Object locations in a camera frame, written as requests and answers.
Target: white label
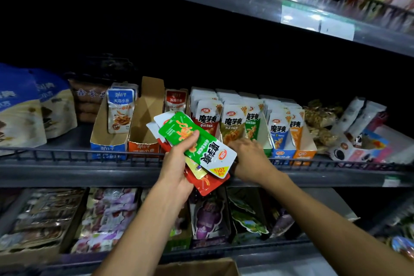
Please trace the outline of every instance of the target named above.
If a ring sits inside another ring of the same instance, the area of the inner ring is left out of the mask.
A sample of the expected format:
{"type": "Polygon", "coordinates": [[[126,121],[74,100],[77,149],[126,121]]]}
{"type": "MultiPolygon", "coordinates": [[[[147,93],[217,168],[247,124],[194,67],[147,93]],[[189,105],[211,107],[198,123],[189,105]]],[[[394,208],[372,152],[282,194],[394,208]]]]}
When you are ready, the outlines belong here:
{"type": "Polygon", "coordinates": [[[391,176],[386,176],[384,179],[384,184],[383,187],[386,188],[396,188],[400,186],[400,179],[398,177],[391,177],[391,176]]]}
{"type": "Polygon", "coordinates": [[[280,23],[319,32],[321,16],[312,12],[282,5],[280,23]]]}
{"type": "Polygon", "coordinates": [[[320,25],[320,32],[322,34],[353,41],[355,34],[355,25],[352,23],[331,19],[329,17],[324,17],[320,25]]]}

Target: red oval logo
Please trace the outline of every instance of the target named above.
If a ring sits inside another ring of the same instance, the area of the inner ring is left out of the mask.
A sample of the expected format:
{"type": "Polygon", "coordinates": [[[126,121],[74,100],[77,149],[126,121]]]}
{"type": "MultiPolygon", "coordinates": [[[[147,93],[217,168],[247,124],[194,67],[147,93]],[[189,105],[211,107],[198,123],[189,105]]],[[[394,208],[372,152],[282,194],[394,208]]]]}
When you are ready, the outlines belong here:
{"type": "Polygon", "coordinates": [[[223,160],[227,155],[227,151],[226,150],[222,150],[219,154],[219,159],[223,160]]]}

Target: yellow triangle label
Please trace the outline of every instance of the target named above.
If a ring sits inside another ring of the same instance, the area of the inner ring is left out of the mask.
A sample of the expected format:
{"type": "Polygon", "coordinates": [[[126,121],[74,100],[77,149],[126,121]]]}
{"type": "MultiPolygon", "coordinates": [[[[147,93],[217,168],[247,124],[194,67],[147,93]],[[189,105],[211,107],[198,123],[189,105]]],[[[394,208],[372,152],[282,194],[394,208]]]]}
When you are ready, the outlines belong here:
{"type": "Polygon", "coordinates": [[[209,171],[217,177],[223,179],[229,171],[229,166],[209,169],[209,171]]]}

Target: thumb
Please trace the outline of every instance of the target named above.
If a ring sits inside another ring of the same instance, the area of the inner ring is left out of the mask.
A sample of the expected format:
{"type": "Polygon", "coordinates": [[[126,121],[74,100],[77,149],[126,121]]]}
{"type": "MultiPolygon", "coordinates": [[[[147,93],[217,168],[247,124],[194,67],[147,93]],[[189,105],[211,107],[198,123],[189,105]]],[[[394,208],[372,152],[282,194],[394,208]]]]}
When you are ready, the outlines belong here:
{"type": "Polygon", "coordinates": [[[188,138],[183,140],[180,144],[176,145],[176,148],[184,153],[189,148],[192,148],[193,145],[197,142],[198,137],[200,136],[200,131],[195,130],[188,138]]]}

